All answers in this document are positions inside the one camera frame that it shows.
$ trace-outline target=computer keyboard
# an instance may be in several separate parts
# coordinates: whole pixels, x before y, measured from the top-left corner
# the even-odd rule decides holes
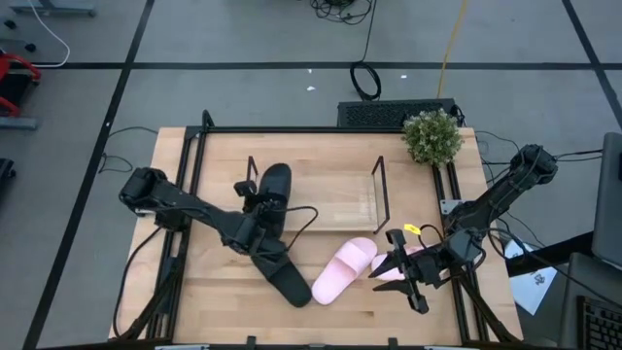
[[[453,98],[339,102],[337,125],[402,128],[404,119],[410,116],[439,108],[449,113],[454,104]]]
[[[579,348],[622,350],[622,309],[589,297],[576,300]]]

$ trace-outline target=floor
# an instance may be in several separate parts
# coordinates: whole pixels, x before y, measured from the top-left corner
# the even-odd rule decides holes
[[[369,17],[331,23],[294,0],[100,0],[97,8],[95,18],[44,17],[71,47],[70,63],[46,69],[25,105],[37,131],[0,130],[0,158],[14,159],[18,172],[0,210],[6,349],[24,343],[63,234],[75,232],[72,211],[81,219],[38,346],[108,335],[135,222],[117,200],[126,175],[87,172],[109,129],[199,124],[203,109],[218,125],[335,125],[337,103],[358,100],[347,67],[363,55]],[[366,60],[382,66],[383,100],[435,96],[459,9],[459,0],[378,4]],[[519,145],[542,144],[553,154],[600,148],[622,123],[621,11],[615,0],[471,0],[443,95],[456,99],[470,126]],[[34,17],[7,7],[0,17],[19,26],[2,27],[0,37],[38,46],[5,49],[35,62],[64,56]],[[481,139],[487,160],[514,154],[511,145]],[[147,165],[154,142],[129,131],[108,140],[105,152]],[[588,231],[598,174],[598,160],[562,163],[551,184],[511,211],[545,244]],[[527,339],[556,339],[563,287],[556,278],[534,317],[519,311]]]

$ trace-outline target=metal bracket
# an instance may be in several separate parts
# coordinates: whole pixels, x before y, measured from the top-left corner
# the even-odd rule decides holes
[[[440,200],[440,213],[442,215],[449,215],[459,204],[466,202],[466,200],[459,199],[441,199]]]

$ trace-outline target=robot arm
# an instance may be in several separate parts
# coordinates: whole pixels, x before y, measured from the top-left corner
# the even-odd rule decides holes
[[[524,191],[535,185],[549,183],[556,172],[556,159],[541,146],[527,145],[511,160],[509,172],[502,179],[476,200],[456,206],[444,218],[445,236],[440,243],[408,256],[403,248],[405,239],[401,230],[389,230],[387,238],[394,245],[394,251],[388,253],[387,258],[369,277],[379,276],[397,267],[405,278],[403,281],[380,285],[374,291],[399,291],[407,295],[412,309],[422,314],[428,312],[426,298],[419,293],[417,283],[432,284],[439,288],[449,281],[440,279],[439,273],[443,269],[459,267],[462,271],[465,264],[473,263],[482,252],[481,242],[490,223],[507,211]],[[466,281],[462,278],[464,276],[453,277],[461,277],[463,284]],[[484,304],[482,307],[488,307],[478,295],[469,295],[474,301],[481,301]]]
[[[179,230],[185,216],[215,228],[223,244],[235,252],[277,262],[287,253],[278,237],[266,234],[261,214],[269,211],[268,202],[255,205],[251,212],[227,212],[198,197],[181,191],[157,169],[139,168],[131,175],[119,198],[130,210],[155,212],[155,224]]]

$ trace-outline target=green plant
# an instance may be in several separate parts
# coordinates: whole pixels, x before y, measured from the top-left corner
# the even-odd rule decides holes
[[[410,117],[404,122],[403,132],[401,139],[408,145],[408,153],[413,160],[423,164],[447,164],[463,143],[456,119],[442,108]]]

